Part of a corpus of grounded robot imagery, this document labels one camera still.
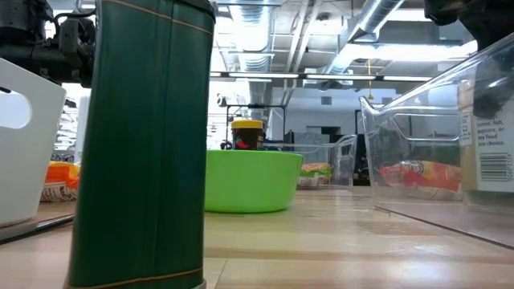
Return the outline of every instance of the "table surface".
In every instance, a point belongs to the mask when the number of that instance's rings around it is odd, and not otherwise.
[[[208,288],[514,288],[514,251],[384,210],[369,191],[298,191],[289,210],[206,214]],[[0,246],[2,288],[61,288],[71,224]]]

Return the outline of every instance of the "black machine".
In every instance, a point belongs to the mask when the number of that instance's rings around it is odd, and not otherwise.
[[[87,17],[95,12],[54,16],[46,0],[0,0],[0,57],[54,83],[91,87],[96,27]],[[46,35],[46,22],[55,35]]]

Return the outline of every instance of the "ductwork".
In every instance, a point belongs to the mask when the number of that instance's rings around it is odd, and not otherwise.
[[[269,71],[270,57],[257,53],[270,50],[271,8],[268,6],[230,6],[230,13],[234,19],[234,25],[239,29],[237,47],[243,52],[248,52],[246,55],[239,56],[241,71]],[[248,85],[251,104],[271,103],[271,87],[268,83],[250,82]]]
[[[366,35],[377,35],[387,21],[387,16],[395,11],[405,0],[368,0],[362,12],[348,21],[348,25],[340,35],[341,51],[327,66],[325,73],[342,74],[352,63],[352,49],[358,47],[348,44],[349,41]]]

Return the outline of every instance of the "green bowl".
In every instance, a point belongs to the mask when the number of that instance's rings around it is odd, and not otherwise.
[[[303,159],[293,153],[207,151],[206,211],[263,213],[289,207]]]

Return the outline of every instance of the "clear plastic bin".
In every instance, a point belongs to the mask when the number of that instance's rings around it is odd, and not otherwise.
[[[380,109],[361,98],[376,206],[514,246],[514,36]]]
[[[357,136],[343,136],[333,144],[264,144],[264,149],[304,156],[298,180],[301,189],[337,189],[353,185]]]

